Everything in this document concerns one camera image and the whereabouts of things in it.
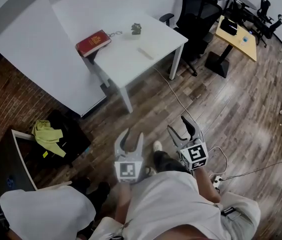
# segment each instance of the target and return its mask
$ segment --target desk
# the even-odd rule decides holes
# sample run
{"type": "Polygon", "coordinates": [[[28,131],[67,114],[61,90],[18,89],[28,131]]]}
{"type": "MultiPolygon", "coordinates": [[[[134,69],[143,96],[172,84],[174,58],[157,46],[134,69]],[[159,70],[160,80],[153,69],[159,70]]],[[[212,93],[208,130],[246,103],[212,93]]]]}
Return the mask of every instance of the desk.
{"type": "Polygon", "coordinates": [[[218,56],[216,53],[211,51],[205,62],[205,67],[226,78],[230,63],[225,58],[230,53],[233,47],[245,54],[254,62],[256,62],[257,56],[255,37],[239,25],[236,35],[231,35],[225,32],[220,28],[223,19],[224,16],[222,15],[220,17],[219,25],[217,26],[215,35],[223,41],[227,42],[228,46],[221,56],[218,56]],[[248,37],[249,40],[246,44],[242,45],[241,41],[243,41],[244,36],[248,37]]]}
{"type": "Polygon", "coordinates": [[[117,31],[123,34],[115,35],[111,38],[110,44],[99,50],[94,59],[95,70],[101,71],[99,76],[106,86],[109,86],[108,78],[116,84],[128,111],[132,113],[133,108],[126,86],[159,60],[176,50],[170,73],[170,79],[174,79],[183,46],[188,39],[164,23],[143,13],[126,15],[102,29],[108,34],[117,31]],[[142,27],[139,39],[131,34],[131,26],[134,23],[140,23],[142,27]]]}
{"type": "Polygon", "coordinates": [[[35,142],[32,135],[17,132],[8,128],[0,141],[0,197],[7,191],[24,190],[37,191],[54,189],[58,186],[69,185],[68,181],[59,185],[38,189],[27,170],[22,154],[20,152],[18,139],[35,142]]]}
{"type": "Polygon", "coordinates": [[[248,0],[238,0],[242,3],[242,10],[245,8],[245,7],[249,7],[249,8],[252,8],[253,10],[257,10],[256,6],[253,5],[250,1],[248,0]]]}

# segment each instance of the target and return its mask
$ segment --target white shirt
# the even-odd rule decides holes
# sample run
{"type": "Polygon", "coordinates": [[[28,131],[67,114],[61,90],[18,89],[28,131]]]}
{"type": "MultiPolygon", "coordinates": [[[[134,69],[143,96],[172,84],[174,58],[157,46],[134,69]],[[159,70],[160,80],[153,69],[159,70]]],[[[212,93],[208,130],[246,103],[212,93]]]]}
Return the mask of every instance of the white shirt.
{"type": "Polygon", "coordinates": [[[71,186],[4,193],[0,206],[22,240],[75,240],[95,217],[91,201],[71,186]]]}
{"type": "Polygon", "coordinates": [[[196,180],[188,173],[160,172],[133,186],[126,223],[104,218],[90,240],[108,240],[122,235],[125,240],[153,240],[180,225],[192,225],[207,238],[230,240],[221,224],[221,211],[199,195],[196,180]]]}

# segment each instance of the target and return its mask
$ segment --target white cable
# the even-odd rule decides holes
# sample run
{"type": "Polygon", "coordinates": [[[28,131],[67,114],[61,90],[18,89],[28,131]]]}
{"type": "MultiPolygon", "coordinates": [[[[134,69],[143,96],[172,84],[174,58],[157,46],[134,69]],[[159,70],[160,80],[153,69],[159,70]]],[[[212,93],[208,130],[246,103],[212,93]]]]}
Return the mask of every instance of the white cable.
{"type": "Polygon", "coordinates": [[[224,154],[223,150],[222,150],[219,146],[215,146],[215,147],[211,148],[209,152],[211,152],[213,149],[216,149],[216,148],[219,148],[220,151],[222,152],[223,156],[225,156],[225,159],[226,159],[226,168],[225,168],[225,170],[224,170],[223,172],[212,173],[212,174],[209,176],[209,178],[210,178],[212,175],[221,175],[221,174],[224,174],[224,173],[226,172],[226,170],[227,170],[228,165],[229,165],[229,161],[228,161],[228,159],[227,159],[227,156],[224,154]]]}
{"type": "MultiPolygon", "coordinates": [[[[182,107],[185,109],[185,111],[189,114],[189,116],[191,117],[191,119],[196,123],[196,121],[194,120],[194,118],[192,117],[192,115],[188,112],[188,110],[186,109],[186,107],[183,106],[183,104],[181,103],[181,101],[180,101],[179,98],[177,97],[176,93],[173,91],[172,87],[170,86],[170,83],[162,76],[162,74],[161,74],[155,67],[153,67],[153,68],[154,68],[154,69],[161,75],[161,77],[165,80],[165,82],[168,84],[169,88],[171,89],[171,91],[172,91],[173,94],[175,95],[177,101],[181,104],[181,106],[182,106],[182,107]]],[[[201,130],[201,134],[202,134],[202,138],[203,138],[203,142],[204,142],[204,135],[203,135],[202,130],[201,130]]],[[[220,173],[212,173],[212,174],[210,175],[210,177],[211,177],[212,175],[220,175],[220,174],[225,173],[226,170],[227,170],[227,167],[228,167],[228,165],[229,165],[227,156],[224,154],[223,150],[222,150],[219,146],[215,146],[215,147],[211,148],[210,151],[213,150],[213,149],[216,149],[216,148],[219,148],[220,151],[222,152],[222,154],[224,155],[224,157],[225,157],[225,159],[226,159],[226,168],[225,168],[225,170],[224,170],[223,172],[220,172],[220,173]]]]}
{"type": "MultiPolygon", "coordinates": [[[[196,123],[196,121],[194,120],[194,118],[192,117],[192,115],[188,112],[188,110],[186,109],[186,107],[183,106],[183,104],[181,103],[181,101],[179,100],[179,98],[177,97],[176,93],[173,91],[172,87],[170,86],[170,83],[162,76],[162,74],[155,68],[153,67],[157,73],[159,73],[161,75],[161,77],[165,80],[165,82],[168,84],[169,88],[171,89],[172,93],[175,95],[177,101],[179,102],[179,104],[181,104],[181,106],[185,109],[185,111],[187,112],[187,114],[189,114],[189,116],[191,117],[191,119],[196,123]]],[[[202,138],[203,138],[203,142],[204,142],[204,135],[203,132],[201,130],[201,134],[202,134],[202,138]]]]}
{"type": "Polygon", "coordinates": [[[239,174],[239,175],[235,175],[235,176],[230,176],[230,177],[227,177],[227,178],[222,179],[222,181],[227,181],[227,180],[230,180],[230,179],[233,179],[233,178],[236,178],[236,177],[241,177],[241,176],[245,176],[245,175],[248,175],[248,174],[256,173],[256,172],[258,172],[258,171],[267,169],[267,168],[269,168],[269,167],[272,167],[272,166],[275,166],[275,165],[278,165],[278,164],[281,164],[281,163],[282,163],[282,161],[276,162],[276,163],[274,163],[274,164],[271,164],[271,165],[266,166],[266,167],[261,168],[261,169],[249,171],[249,172],[246,172],[246,173],[243,173],[243,174],[239,174]]]}

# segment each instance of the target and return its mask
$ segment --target brick wall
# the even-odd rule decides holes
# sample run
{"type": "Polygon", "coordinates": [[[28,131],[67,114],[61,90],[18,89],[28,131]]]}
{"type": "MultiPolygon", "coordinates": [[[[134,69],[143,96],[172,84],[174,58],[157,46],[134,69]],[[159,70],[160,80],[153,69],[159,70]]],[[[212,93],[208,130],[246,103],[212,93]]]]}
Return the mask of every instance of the brick wall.
{"type": "Polygon", "coordinates": [[[67,108],[0,55],[0,140],[9,126],[30,133],[37,119],[67,108]]]}

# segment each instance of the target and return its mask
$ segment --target wooden desk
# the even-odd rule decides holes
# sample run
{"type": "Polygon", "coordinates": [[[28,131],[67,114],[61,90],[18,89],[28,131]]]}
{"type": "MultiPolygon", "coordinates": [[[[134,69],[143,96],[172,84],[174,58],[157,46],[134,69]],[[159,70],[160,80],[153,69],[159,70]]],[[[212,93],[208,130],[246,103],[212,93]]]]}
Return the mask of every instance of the wooden desk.
{"type": "Polygon", "coordinates": [[[233,47],[237,50],[245,54],[252,61],[256,62],[256,40],[255,37],[246,31],[243,27],[238,25],[238,30],[236,35],[231,35],[220,28],[221,22],[223,21],[224,16],[220,17],[219,25],[217,26],[217,30],[215,35],[227,42],[229,45],[226,47],[225,51],[221,56],[218,56],[214,52],[210,52],[209,56],[206,60],[205,66],[212,70],[213,72],[219,74],[220,76],[226,78],[227,72],[230,66],[228,60],[226,60],[226,56],[230,53],[233,47]],[[248,37],[248,41],[242,45],[243,37],[248,37]]]}

